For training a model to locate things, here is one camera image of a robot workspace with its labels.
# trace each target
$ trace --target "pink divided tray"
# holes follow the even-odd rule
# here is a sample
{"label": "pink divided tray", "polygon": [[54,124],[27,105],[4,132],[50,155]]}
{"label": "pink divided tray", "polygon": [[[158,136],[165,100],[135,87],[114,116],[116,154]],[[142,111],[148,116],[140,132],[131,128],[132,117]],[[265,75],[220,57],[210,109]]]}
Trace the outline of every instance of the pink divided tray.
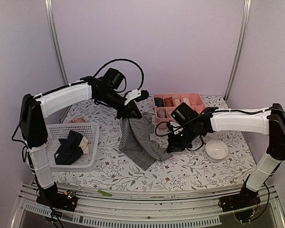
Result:
{"label": "pink divided tray", "polygon": [[[180,102],[182,102],[182,98],[188,98],[190,101],[190,108],[192,108],[193,110],[195,110],[198,114],[200,114],[205,108],[205,104],[203,102],[203,100],[201,99],[199,94],[154,94],[153,96],[153,102],[154,102],[154,108],[155,108],[155,121],[156,124],[159,124],[160,122],[163,121],[175,121],[172,116],[171,113],[174,111],[174,109],[176,108],[176,106],[173,107],[157,107],[155,105],[155,98],[161,98],[161,99],[165,99],[165,98],[169,98],[172,97],[172,100],[174,101],[175,98],[178,98],[180,100]],[[159,110],[164,110],[166,113],[166,118],[159,118],[157,115],[157,112]],[[161,124],[159,126],[159,128],[167,128],[166,124]]]}

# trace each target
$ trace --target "table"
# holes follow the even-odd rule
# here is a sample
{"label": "table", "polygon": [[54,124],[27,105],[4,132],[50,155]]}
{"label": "table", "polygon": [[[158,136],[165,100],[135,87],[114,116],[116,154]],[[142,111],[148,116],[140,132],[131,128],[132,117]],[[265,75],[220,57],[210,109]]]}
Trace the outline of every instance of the table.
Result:
{"label": "table", "polygon": [[[227,108],[221,96],[202,96],[207,107]],[[137,103],[141,112],[151,113],[152,98]],[[173,153],[165,162],[156,162],[148,170],[141,170],[126,155],[118,151],[121,131],[116,111],[93,101],[74,104],[64,123],[86,121],[100,126],[96,161],[91,172],[52,172],[54,181],[63,184],[91,187],[96,189],[128,191],[184,191],[211,189],[243,183],[256,166],[251,151],[241,132],[209,133],[205,142],[219,139],[229,148],[229,155],[219,163],[211,162],[204,154],[205,146],[190,152]],[[167,138],[154,136],[160,146],[166,147]],[[198,148],[196,139],[193,148]]]}

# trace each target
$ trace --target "white bowl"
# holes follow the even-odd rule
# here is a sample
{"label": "white bowl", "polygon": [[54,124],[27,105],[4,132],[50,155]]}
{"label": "white bowl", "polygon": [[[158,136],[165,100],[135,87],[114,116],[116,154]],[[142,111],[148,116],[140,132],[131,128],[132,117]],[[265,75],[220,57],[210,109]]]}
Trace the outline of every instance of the white bowl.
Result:
{"label": "white bowl", "polygon": [[210,140],[206,144],[206,156],[210,161],[221,162],[228,156],[228,147],[221,140]]}

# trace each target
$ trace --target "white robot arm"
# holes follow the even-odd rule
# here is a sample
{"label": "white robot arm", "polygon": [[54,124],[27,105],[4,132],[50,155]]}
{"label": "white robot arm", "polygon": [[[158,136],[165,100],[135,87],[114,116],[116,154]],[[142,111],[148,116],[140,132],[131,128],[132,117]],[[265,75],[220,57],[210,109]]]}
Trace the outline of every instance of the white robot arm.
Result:
{"label": "white robot arm", "polygon": [[74,211],[77,200],[72,195],[57,192],[46,153],[48,133],[44,119],[63,108],[89,99],[93,99],[96,104],[116,109],[118,119],[141,118],[134,101],[146,99],[149,94],[145,90],[136,89],[126,93],[124,97],[120,96],[115,90],[124,78],[118,70],[110,68],[103,77],[87,76],[44,94],[27,94],[23,97],[17,129],[21,129],[27,148],[28,164],[42,193],[37,199],[38,203]]}
{"label": "white robot arm", "polygon": [[168,152],[192,148],[193,139],[215,131],[244,131],[269,135],[268,149],[246,179],[241,192],[222,197],[219,205],[223,211],[230,211],[260,203],[257,192],[285,160],[285,111],[280,104],[251,110],[206,108],[201,114],[197,114],[182,103],[171,115],[180,127],[175,129],[171,123],[167,123],[171,131],[167,134]]}

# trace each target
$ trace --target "gray striped towel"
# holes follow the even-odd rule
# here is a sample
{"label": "gray striped towel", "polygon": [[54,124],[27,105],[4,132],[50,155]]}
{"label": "gray striped towel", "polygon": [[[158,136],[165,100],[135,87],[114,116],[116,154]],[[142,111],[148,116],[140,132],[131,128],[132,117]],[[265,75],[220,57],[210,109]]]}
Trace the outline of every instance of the gray striped towel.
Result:
{"label": "gray striped towel", "polygon": [[119,150],[143,170],[147,170],[156,161],[162,162],[172,157],[166,149],[150,139],[150,134],[154,133],[154,126],[152,116],[146,114],[143,113],[141,119],[122,119],[120,122],[122,138]]}

